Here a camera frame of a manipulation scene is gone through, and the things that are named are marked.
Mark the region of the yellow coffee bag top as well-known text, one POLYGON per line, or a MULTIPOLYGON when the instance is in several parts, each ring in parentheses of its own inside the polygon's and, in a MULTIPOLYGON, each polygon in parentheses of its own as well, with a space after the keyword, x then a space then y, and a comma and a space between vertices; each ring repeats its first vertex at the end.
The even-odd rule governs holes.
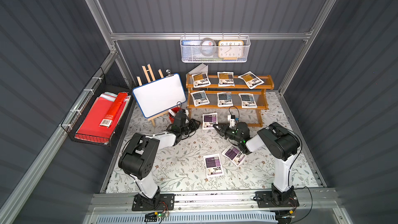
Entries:
POLYGON ((211 85, 207 72, 201 72, 191 76, 195 88, 207 87, 211 85))

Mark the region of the dark blue coffee bag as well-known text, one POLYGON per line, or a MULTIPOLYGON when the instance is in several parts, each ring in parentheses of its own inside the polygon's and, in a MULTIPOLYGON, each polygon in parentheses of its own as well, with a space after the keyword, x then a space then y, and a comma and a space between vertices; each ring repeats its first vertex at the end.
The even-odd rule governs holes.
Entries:
POLYGON ((219 92, 219 93, 217 93, 217 106, 218 107, 231 107, 231 106, 233 106, 232 93, 231 92, 219 92))

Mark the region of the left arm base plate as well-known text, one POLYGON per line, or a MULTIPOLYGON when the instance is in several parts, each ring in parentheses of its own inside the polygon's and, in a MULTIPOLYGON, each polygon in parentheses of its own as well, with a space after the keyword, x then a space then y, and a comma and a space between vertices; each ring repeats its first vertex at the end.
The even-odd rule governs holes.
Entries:
POLYGON ((154 198, 149 199, 140 194, 134 196, 132 211, 163 211, 173 210, 175 194, 155 194, 154 198))

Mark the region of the dark blue coffee bag under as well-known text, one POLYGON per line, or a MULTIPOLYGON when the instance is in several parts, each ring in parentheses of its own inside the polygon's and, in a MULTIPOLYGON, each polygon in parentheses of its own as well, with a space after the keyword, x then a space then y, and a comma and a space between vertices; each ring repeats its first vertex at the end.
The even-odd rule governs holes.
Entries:
POLYGON ((190 94, 192 96, 193 104, 195 107, 210 104, 210 100, 208 99, 204 90, 192 92, 190 94))

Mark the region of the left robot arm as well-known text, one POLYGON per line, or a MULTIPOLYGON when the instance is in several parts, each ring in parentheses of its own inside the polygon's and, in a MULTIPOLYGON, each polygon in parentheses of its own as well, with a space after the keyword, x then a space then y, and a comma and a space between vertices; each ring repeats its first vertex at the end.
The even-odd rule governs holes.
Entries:
POLYGON ((160 188, 151 174, 157 152, 190 138, 200 124, 200 121, 189 118, 186 110, 180 110, 166 131, 153 135, 133 134, 122 151, 118 167, 134 179, 139 188, 138 198, 146 201, 159 200, 160 188))

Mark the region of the yellow coffee bag front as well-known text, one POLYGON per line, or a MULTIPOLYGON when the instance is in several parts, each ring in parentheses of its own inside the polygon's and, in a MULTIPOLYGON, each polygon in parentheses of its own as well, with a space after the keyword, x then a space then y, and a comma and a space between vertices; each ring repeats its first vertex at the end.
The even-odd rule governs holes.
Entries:
POLYGON ((252 72, 246 72, 245 74, 238 76, 238 78, 243 80, 249 89, 254 89, 257 86, 264 84, 264 81, 252 72))

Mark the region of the purple coffee bag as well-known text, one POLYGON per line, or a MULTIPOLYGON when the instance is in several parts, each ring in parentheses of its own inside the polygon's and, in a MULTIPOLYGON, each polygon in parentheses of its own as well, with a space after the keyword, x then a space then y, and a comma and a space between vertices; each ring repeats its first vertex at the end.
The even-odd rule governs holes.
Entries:
POLYGON ((240 166, 247 157, 242 151, 233 145, 226 148, 222 152, 222 155, 229 159, 237 167, 240 166))
POLYGON ((205 163, 206 178, 224 176, 224 169, 222 167, 219 153, 205 155, 203 159, 205 163))

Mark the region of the yellow coffee bag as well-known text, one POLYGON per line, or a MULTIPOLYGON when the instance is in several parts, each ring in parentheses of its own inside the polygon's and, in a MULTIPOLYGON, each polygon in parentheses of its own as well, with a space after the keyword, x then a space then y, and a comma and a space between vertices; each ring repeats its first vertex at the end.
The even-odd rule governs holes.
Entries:
POLYGON ((219 87, 234 87, 234 73, 233 72, 218 72, 218 86, 219 87))
POLYGON ((264 81, 252 72, 246 72, 245 74, 238 76, 238 78, 243 80, 249 89, 254 89, 257 86, 264 84, 264 81))
POLYGON ((201 72, 191 76, 195 88, 207 87, 211 85, 207 72, 201 72))

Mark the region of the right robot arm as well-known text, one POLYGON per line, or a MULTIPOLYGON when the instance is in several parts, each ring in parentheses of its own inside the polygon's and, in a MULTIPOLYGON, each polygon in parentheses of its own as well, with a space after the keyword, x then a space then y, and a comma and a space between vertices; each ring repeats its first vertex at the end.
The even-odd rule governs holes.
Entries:
POLYGON ((237 155, 249 155, 266 147, 275 158, 275 177, 271 191, 273 203, 281 205, 294 199, 291 169, 299 155, 301 140, 292 131, 277 122, 259 130, 253 137, 245 122, 238 122, 234 127, 230 124, 214 124, 212 127, 221 137, 233 141, 233 146, 224 153, 232 160, 237 155))

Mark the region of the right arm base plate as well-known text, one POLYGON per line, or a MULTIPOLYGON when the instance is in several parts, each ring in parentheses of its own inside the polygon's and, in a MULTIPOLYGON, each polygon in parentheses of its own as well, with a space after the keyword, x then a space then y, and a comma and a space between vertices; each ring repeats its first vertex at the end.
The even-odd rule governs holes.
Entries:
POLYGON ((300 203, 294 191, 278 193, 277 191, 256 191, 253 200, 259 208, 267 207, 293 207, 297 208, 300 203))

